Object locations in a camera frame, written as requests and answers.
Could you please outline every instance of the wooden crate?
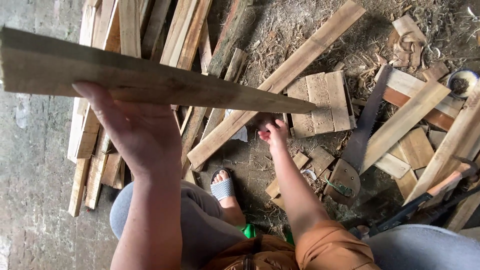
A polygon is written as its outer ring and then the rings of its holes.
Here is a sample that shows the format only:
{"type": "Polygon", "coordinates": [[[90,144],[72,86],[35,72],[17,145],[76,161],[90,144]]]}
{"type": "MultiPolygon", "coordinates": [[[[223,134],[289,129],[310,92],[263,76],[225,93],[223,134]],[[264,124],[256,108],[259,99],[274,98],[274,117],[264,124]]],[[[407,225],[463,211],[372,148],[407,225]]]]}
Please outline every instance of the wooden crate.
{"type": "Polygon", "coordinates": [[[286,90],[289,97],[317,105],[317,109],[309,113],[291,115],[292,136],[295,138],[344,131],[357,126],[343,71],[295,79],[286,90]]]}

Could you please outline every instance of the person's left hand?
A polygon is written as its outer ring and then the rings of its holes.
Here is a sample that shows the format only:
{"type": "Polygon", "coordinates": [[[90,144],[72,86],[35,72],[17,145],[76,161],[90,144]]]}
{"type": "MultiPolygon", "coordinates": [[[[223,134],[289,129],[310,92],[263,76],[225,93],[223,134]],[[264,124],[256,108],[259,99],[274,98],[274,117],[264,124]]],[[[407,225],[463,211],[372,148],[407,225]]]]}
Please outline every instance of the person's left hand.
{"type": "Polygon", "coordinates": [[[77,82],[73,88],[90,102],[135,177],[161,173],[169,164],[181,171],[181,137],[170,105],[114,101],[102,86],[77,82]]]}

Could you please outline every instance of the slide sandal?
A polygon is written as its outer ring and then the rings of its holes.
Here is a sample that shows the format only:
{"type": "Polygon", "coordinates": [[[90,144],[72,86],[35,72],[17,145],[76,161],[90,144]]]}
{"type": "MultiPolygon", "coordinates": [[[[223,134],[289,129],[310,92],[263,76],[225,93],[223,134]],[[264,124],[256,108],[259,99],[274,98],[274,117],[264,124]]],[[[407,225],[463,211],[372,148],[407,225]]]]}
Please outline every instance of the slide sandal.
{"type": "Polygon", "coordinates": [[[233,182],[232,182],[232,172],[227,168],[220,168],[216,170],[212,175],[212,181],[210,182],[210,189],[212,190],[212,195],[215,196],[217,200],[224,199],[229,196],[235,196],[235,191],[233,190],[233,182]],[[217,174],[220,173],[221,170],[224,170],[228,174],[228,178],[214,184],[213,181],[217,174]]]}

